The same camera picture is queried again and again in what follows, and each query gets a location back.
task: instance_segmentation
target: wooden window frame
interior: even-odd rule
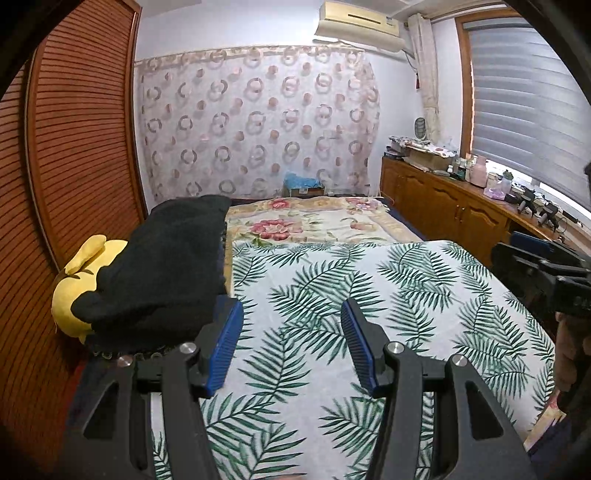
[[[466,158],[466,154],[472,151],[474,137],[474,77],[472,73],[472,49],[470,47],[470,35],[464,29],[464,24],[478,20],[491,18],[520,17],[512,8],[492,8],[481,12],[461,15],[456,17],[457,39],[460,43],[460,59],[462,61],[462,143],[460,156]]]

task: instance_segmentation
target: wardrobe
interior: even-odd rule
[[[84,0],[0,100],[0,448],[50,472],[87,353],[56,329],[56,276],[86,238],[146,217],[133,130],[141,7]]]

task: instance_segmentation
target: tied curtain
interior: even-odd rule
[[[439,142],[439,80],[437,73],[437,51],[431,21],[415,14],[408,18],[408,30],[413,43],[414,57],[417,61],[418,79],[421,85],[421,98],[427,123],[427,138]]]
[[[157,203],[281,195],[286,173],[367,194],[379,93],[364,52],[241,47],[138,62],[138,136]]]

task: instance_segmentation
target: window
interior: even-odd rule
[[[591,106],[554,50],[516,15],[503,10],[457,19],[462,154],[523,172],[589,210],[583,169],[591,161]]]

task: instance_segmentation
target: zebra roller blind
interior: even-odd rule
[[[591,210],[591,106],[547,42],[522,18],[466,23],[472,50],[472,152]]]

